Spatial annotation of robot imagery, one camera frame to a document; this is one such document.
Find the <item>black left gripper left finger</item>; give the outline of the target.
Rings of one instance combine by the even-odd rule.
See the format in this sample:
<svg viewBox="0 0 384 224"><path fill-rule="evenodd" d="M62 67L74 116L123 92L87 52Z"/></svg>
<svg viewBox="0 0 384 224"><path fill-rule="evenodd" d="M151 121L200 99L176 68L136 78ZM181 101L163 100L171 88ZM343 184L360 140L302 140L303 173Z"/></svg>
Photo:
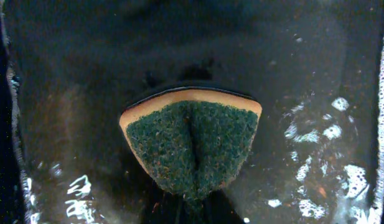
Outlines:
<svg viewBox="0 0 384 224"><path fill-rule="evenodd" d="M183 199L162 190L153 190L142 213L141 224L179 223Z"/></svg>

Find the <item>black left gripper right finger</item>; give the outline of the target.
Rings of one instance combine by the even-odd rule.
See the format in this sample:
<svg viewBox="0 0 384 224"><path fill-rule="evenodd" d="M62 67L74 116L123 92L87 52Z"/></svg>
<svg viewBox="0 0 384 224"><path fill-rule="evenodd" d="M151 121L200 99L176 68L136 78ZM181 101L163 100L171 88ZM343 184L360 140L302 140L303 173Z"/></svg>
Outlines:
<svg viewBox="0 0 384 224"><path fill-rule="evenodd" d="M208 224L244 224L223 190L211 192L204 200L204 215Z"/></svg>

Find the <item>yellow green scrub sponge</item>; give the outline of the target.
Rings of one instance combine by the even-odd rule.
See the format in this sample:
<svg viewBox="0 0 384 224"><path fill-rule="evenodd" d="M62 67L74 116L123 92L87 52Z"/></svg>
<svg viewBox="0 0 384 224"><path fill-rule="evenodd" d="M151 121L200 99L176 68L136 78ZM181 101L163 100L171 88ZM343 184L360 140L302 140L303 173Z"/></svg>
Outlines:
<svg viewBox="0 0 384 224"><path fill-rule="evenodd" d="M191 215L234 181L262 112L249 96L209 88L175 88L126 108L119 125L139 164L164 191L181 196Z"/></svg>

